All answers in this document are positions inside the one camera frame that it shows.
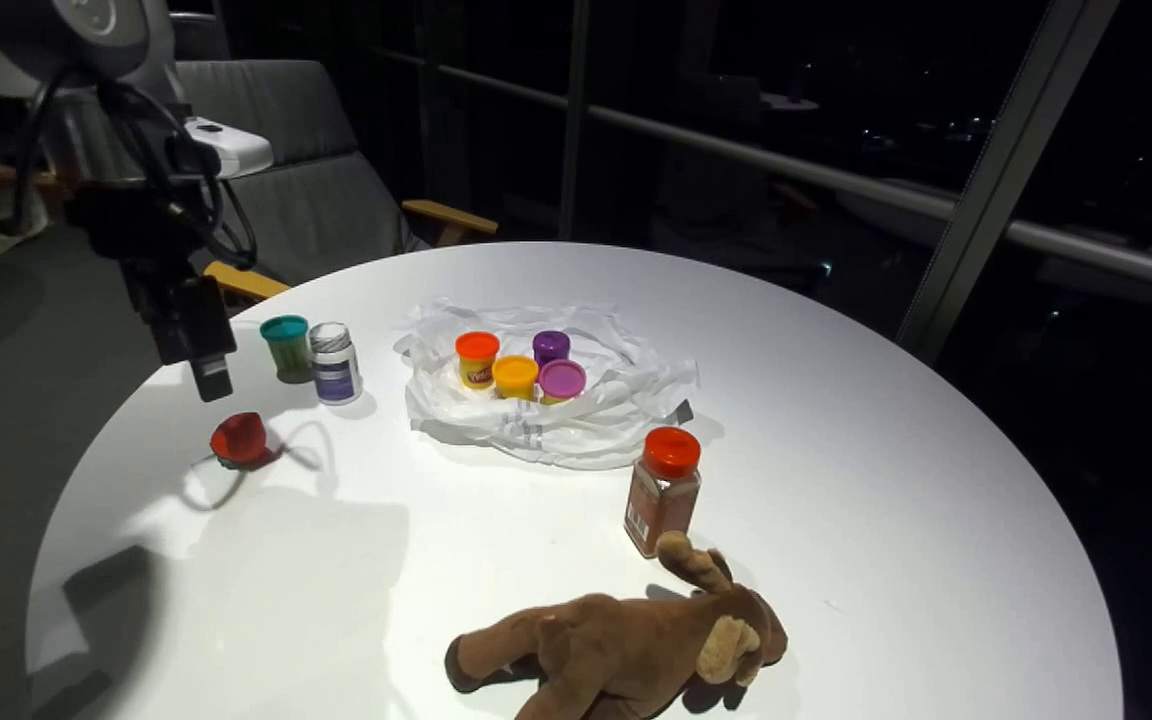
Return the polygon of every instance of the stuffed animal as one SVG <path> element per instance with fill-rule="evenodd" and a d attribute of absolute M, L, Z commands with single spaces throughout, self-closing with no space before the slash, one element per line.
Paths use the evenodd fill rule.
<path fill-rule="evenodd" d="M 732 584 L 720 550 L 658 536 L 658 565 L 695 584 L 689 601 L 610 601 L 529 606 L 447 644 L 454 691 L 541 679 L 521 720 L 638 720 L 674 694 L 691 713 L 739 706 L 761 667 L 783 656 L 772 604 Z"/>

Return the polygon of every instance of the white round table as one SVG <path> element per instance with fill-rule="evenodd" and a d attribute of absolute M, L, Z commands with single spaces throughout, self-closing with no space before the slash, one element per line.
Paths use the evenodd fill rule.
<path fill-rule="evenodd" d="M 780 606 L 791 648 L 735 714 L 1120 720 L 1120 660 L 1093 565 L 1029 458 L 883 334 L 712 262 L 597 247 L 412 250 L 236 317 L 236 395 L 161 366 L 76 463 L 31 575 L 27 667 L 85 660 L 109 714 L 511 714 L 529 685 L 454 694 L 454 631 L 578 591 L 645 595 L 668 573 L 620 528 L 626 471 L 559 471 L 406 428 L 394 357 L 414 305 L 617 305 L 699 364 L 695 543 Z M 254 331 L 343 318 L 368 409 L 283 389 Z M 227 507 L 206 433 L 254 409 L 298 458 Z"/>

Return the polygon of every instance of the plastic bag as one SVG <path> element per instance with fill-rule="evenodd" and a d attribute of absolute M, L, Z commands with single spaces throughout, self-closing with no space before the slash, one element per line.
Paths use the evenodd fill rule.
<path fill-rule="evenodd" d="M 571 359 L 582 366 L 582 392 L 565 402 L 500 399 L 491 389 L 458 381 L 454 334 L 487 329 L 500 357 L 530 357 L 530 331 L 571 334 Z M 610 306 L 447 306 L 429 305 L 401 334 L 406 359 L 412 428 L 445 444 L 487 444 L 530 463 L 626 468 L 646 428 L 689 420 L 695 366 L 655 357 L 617 324 Z"/>

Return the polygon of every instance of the plush moose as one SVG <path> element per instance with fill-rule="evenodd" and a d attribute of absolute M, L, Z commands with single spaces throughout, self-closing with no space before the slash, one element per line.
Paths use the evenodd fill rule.
<path fill-rule="evenodd" d="M 638 720 L 674 694 L 691 713 L 739 706 L 761 667 L 783 656 L 783 628 L 762 595 L 732 584 L 720 550 L 689 536 L 658 541 L 658 565 L 695 584 L 689 601 L 610 601 L 529 606 L 447 644 L 454 691 L 541 679 L 521 720 Z"/>

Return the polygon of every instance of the gray chair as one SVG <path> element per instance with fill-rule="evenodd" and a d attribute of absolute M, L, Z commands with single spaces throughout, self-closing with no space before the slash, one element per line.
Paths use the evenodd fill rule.
<path fill-rule="evenodd" d="M 271 140 L 274 168 L 233 185 L 254 226 L 259 270 L 298 282 L 423 247 L 361 154 L 317 58 L 179 58 L 176 71 L 200 115 Z"/>

